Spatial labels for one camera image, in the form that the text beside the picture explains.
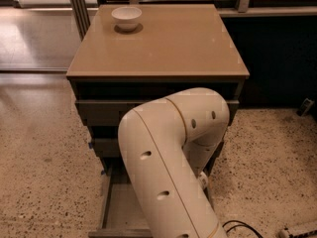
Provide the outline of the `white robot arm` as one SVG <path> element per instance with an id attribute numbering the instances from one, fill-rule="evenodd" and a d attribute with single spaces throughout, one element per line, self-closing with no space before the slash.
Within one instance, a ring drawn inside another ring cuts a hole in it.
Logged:
<path id="1" fill-rule="evenodd" d="M 198 176 L 223 140 L 229 117 L 219 93 L 191 88 L 122 118 L 121 156 L 154 238 L 227 238 Z"/>

